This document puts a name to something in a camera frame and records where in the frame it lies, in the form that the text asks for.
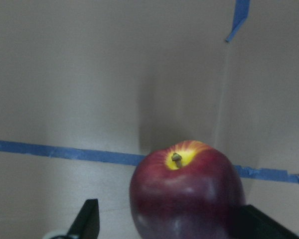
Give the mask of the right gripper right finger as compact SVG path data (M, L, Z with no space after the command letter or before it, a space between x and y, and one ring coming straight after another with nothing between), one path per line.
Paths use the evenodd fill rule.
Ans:
M252 205L237 208L232 220L229 232L235 239L299 239L298 235Z

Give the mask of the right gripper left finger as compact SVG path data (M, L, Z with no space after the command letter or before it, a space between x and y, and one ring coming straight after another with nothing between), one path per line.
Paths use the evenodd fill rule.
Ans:
M49 233L47 239L97 239L100 233L98 199L87 199L66 233Z

